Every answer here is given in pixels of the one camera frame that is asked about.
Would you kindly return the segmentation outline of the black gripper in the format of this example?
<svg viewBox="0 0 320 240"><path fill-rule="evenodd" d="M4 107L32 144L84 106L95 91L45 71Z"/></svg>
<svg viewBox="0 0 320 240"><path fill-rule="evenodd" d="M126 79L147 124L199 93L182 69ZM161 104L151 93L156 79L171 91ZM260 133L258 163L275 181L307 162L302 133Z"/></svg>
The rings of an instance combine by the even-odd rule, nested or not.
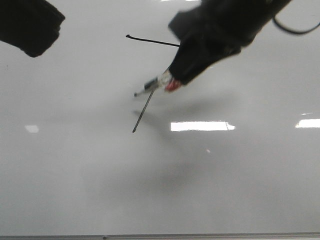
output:
<svg viewBox="0 0 320 240"><path fill-rule="evenodd" d="M203 0L168 24L179 39L170 74L187 85L212 64L237 55L280 12L287 0Z"/></svg>

